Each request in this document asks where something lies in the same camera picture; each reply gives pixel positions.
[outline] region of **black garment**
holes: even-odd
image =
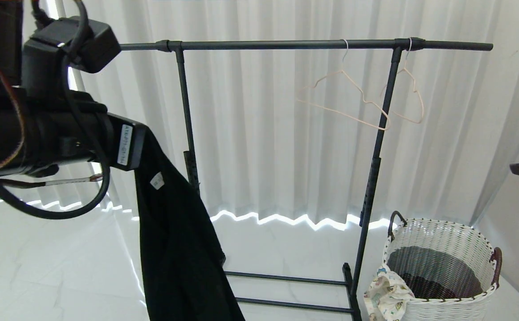
[[[162,173],[163,185],[151,184]],[[244,321],[202,200],[148,131],[135,170],[141,264],[151,321]]]

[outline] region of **wicker basket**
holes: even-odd
[[[392,231],[396,216],[403,224]],[[482,321],[499,287],[502,254],[469,226],[405,220],[394,211],[383,262],[416,295],[402,321]]]

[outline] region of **basket handle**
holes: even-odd
[[[501,249],[496,247],[493,250],[493,255],[491,256],[491,261],[495,260],[495,275],[493,276],[493,282],[491,284],[497,284],[497,288],[499,288],[499,276],[501,274],[501,265],[503,264],[503,252]]]
[[[394,240],[394,234],[392,233],[392,226],[394,224],[394,218],[398,215],[400,217],[400,220],[404,222],[404,226],[408,225],[408,221],[400,214],[398,211],[393,211],[392,216],[390,217],[390,225],[388,226],[388,236],[390,236],[390,240]]]

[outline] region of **white label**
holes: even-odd
[[[126,166],[129,163],[129,150],[131,148],[131,137],[133,136],[133,126],[123,124],[121,129],[121,142],[119,143],[119,154],[117,163]]]
[[[162,173],[158,172],[156,175],[154,175],[153,179],[151,179],[151,185],[155,189],[160,189],[162,186],[164,186],[164,179],[162,178]]]

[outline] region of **clothing rack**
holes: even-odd
[[[491,51],[493,44],[477,43],[477,42],[455,42],[455,41],[427,41],[420,38],[403,38],[403,39],[375,39],[375,40],[302,40],[302,41],[171,41],[162,40],[154,43],[128,43],[121,45],[121,49],[125,51],[132,50],[158,50],[167,53],[176,54],[176,62],[178,63],[178,74],[180,76],[180,91],[182,92],[182,104],[184,106],[184,120],[186,121],[186,134],[188,136],[188,150],[184,152],[184,160],[186,162],[186,170],[188,171],[188,181],[197,191],[200,191],[198,182],[198,170],[196,168],[196,154],[194,152],[194,135],[192,134],[192,119],[190,116],[190,103],[188,101],[188,85],[186,84],[186,69],[184,68],[184,51],[186,50],[245,50],[245,49],[391,49],[392,60],[390,62],[390,72],[388,75],[388,83],[384,94],[384,104],[382,109],[385,114],[390,110],[390,102],[394,92],[394,83],[396,82],[396,74],[398,73],[398,65],[404,50],[420,50],[420,49],[458,49],[473,51]],[[386,116],[380,116],[381,128],[386,126]],[[331,286],[342,286],[347,289],[347,298],[350,309],[340,307],[328,307],[324,305],[304,305],[300,303],[290,303],[282,301],[269,301],[249,299],[238,297],[237,301],[241,303],[253,303],[258,305],[273,305],[278,307],[290,307],[297,309],[311,309],[318,311],[327,311],[335,313],[348,313],[352,316],[353,321],[360,321],[361,314],[356,298],[356,291],[359,285],[360,269],[366,246],[368,225],[370,223],[372,205],[376,192],[376,183],[380,170],[380,151],[382,149],[382,140],[384,131],[378,130],[376,134],[376,142],[372,155],[370,173],[368,175],[367,189],[364,196],[364,203],[360,213],[360,223],[362,228],[359,239],[359,248],[356,256],[355,272],[351,274],[351,268],[348,263],[343,264],[344,281],[322,280],[295,278],[291,276],[271,276],[266,274],[253,274],[243,272],[225,272],[227,276],[238,276],[245,278],[258,278],[268,280],[281,280],[288,282],[302,282],[311,284],[325,284]]]

